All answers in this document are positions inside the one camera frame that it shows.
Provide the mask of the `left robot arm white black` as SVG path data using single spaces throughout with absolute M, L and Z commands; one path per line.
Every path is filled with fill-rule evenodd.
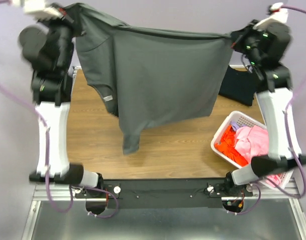
M 101 174 L 71 163 L 67 154 L 67 120 L 70 110 L 73 77 L 69 74 L 74 44 L 80 29 L 65 20 L 45 20 L 48 32 L 36 26 L 19 35 L 23 58 L 33 69 L 31 89 L 34 110 L 39 114 L 39 160 L 29 180 L 86 187 L 97 198 L 104 190 Z

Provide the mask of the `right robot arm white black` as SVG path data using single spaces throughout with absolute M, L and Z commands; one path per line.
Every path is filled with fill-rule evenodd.
M 245 28 L 232 32 L 234 51 L 242 53 L 256 76 L 256 97 L 268 131 L 269 147 L 265 155 L 254 156 L 240 169 L 228 172 L 223 191 L 234 196 L 241 187 L 267 176 L 298 168 L 303 173 L 303 154 L 294 128 L 291 100 L 291 74 L 280 59 L 290 41 L 289 27 L 281 22 L 251 21 Z

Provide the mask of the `grey t shirt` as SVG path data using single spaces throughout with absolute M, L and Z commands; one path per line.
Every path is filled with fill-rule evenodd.
M 135 27 L 85 3 L 66 9 L 81 22 L 78 59 L 119 119 L 124 154 L 139 149 L 144 129 L 211 114 L 232 56 L 230 34 Z

